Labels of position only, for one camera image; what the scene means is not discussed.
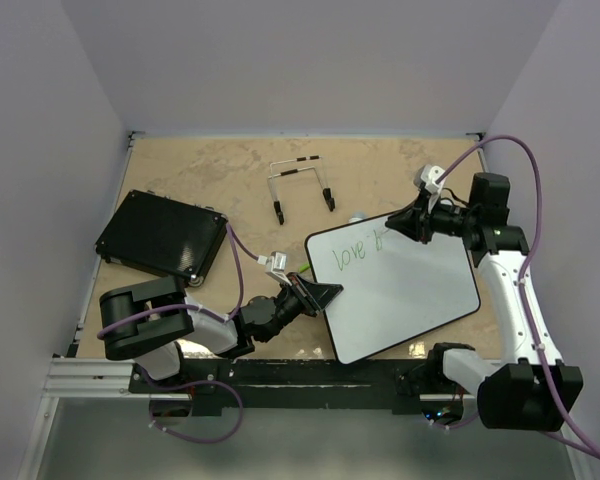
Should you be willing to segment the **white rectangular whiteboard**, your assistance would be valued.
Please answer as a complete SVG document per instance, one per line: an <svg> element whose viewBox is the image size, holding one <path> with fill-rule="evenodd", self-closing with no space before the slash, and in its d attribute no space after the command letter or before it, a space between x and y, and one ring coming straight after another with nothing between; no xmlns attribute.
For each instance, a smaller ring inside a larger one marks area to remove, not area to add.
<svg viewBox="0 0 600 480"><path fill-rule="evenodd" d="M324 315L336 359L351 364L476 312L480 297L459 238L421 244L376 216L305 240L314 279L343 290Z"/></svg>

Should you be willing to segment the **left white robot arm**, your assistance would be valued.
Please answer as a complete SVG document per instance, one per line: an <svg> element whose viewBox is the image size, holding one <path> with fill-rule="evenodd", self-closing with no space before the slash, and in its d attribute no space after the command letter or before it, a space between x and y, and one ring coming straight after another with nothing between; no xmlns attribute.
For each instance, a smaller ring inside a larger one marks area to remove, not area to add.
<svg viewBox="0 0 600 480"><path fill-rule="evenodd" d="M163 391L176 392L187 380L180 340L221 358L238 358L297 317L322 313L343 291L340 284L312 282L292 272L277 295L256 296L236 312L220 315L187 294L183 281L164 277L104 293L97 338L108 360L132 360Z"/></svg>

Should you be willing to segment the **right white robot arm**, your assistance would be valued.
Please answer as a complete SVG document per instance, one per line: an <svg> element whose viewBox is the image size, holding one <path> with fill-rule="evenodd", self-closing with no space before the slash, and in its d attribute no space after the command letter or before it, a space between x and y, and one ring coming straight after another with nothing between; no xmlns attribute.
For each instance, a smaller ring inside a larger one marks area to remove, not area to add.
<svg viewBox="0 0 600 480"><path fill-rule="evenodd" d="M583 385L579 368L564 363L553 343L524 263L530 249L519 226L509 224L507 177L478 173L464 206L441 199L444 171L427 165L416 175L417 198L390 215L389 229L427 244L436 234L457 237L486 282L501 341L500 365L461 343L437 343L408 375L411 390L449 392L461 387L477 401L477 415L490 429L554 433Z"/></svg>

